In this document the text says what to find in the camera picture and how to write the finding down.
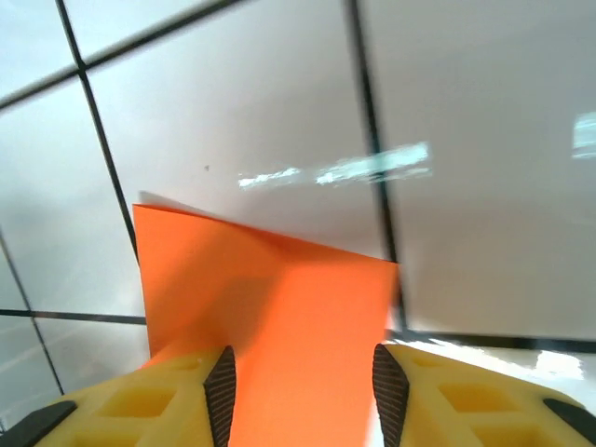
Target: orange paper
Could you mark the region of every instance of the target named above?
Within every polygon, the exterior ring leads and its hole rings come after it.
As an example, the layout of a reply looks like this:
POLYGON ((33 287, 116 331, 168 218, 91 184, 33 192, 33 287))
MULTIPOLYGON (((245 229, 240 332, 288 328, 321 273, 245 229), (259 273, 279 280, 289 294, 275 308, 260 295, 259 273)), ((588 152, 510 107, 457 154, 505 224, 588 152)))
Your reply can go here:
POLYGON ((135 205, 152 360, 232 345, 232 447, 361 446, 395 264, 135 205))

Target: white floor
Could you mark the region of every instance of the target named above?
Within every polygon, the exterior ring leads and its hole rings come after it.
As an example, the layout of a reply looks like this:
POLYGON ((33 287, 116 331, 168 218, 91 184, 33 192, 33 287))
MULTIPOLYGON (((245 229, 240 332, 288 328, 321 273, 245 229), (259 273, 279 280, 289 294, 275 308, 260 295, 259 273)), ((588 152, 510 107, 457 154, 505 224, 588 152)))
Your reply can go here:
MULTIPOLYGON (((208 2, 65 3, 89 60, 208 2)), ((172 200, 385 257, 382 170, 412 329, 596 340, 596 3, 361 3, 382 154, 367 150, 343 2, 252 0, 89 72, 126 205, 172 200)), ((0 104, 74 67, 51 0, 1 2, 0 40, 0 104)), ((0 228, 32 308, 142 316, 78 78, 0 110, 0 135, 0 228)), ((0 256, 7 309, 25 305, 0 256)), ((143 326, 38 324, 66 391, 147 356, 143 326)), ((591 355, 441 349, 594 409, 591 355)), ((5 312, 0 420, 58 393, 31 322, 5 312)))

